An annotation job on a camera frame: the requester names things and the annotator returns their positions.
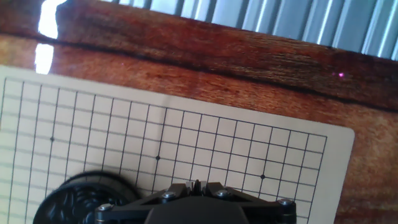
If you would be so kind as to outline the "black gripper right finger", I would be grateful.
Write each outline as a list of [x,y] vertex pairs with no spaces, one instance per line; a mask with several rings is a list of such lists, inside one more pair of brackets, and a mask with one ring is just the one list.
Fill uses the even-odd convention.
[[219,182],[200,182],[200,195],[215,201],[206,205],[212,212],[224,213],[232,221],[244,223],[284,223],[296,224],[296,203],[289,199],[273,202],[242,193]]

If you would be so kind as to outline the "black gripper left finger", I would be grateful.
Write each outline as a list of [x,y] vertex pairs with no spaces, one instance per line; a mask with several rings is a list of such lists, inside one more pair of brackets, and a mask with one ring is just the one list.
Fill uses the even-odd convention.
[[191,196],[194,188],[194,181],[188,181],[185,184],[172,184],[165,190],[127,205],[117,206],[110,203],[100,205],[95,210],[95,224],[145,223],[153,209],[159,205]]

